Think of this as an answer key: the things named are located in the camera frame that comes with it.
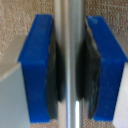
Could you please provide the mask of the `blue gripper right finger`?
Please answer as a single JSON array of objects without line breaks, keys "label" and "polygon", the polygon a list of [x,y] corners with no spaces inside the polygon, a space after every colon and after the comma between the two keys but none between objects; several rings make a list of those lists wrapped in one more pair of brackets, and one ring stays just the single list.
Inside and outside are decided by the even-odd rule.
[{"label": "blue gripper right finger", "polygon": [[128,58],[102,16],[87,16],[85,25],[78,94],[85,100],[89,119],[111,121]]}]

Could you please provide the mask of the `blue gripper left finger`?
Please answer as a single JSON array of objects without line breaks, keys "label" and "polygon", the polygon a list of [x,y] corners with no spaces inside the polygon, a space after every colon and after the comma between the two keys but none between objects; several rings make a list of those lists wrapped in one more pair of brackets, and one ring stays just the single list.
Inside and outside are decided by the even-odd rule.
[{"label": "blue gripper left finger", "polygon": [[50,122],[57,118],[57,102],[62,99],[60,57],[53,17],[37,14],[18,58],[31,122]]}]

